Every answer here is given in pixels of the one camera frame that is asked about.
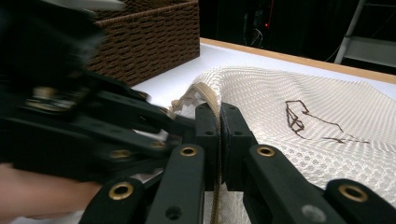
black line drawing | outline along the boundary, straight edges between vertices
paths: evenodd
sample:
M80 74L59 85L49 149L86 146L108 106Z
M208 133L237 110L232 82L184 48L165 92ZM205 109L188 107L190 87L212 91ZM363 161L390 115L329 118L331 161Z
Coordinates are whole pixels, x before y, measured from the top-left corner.
M311 115L308 108L301 100L286 101L285 103L288 126L295 134L303 139L327 139L341 144L347 141L370 144L369 142L354 137L352 134L345 133L337 123L332 123ZM328 136L320 135L319 129L326 129L327 133L322 134L328 134Z

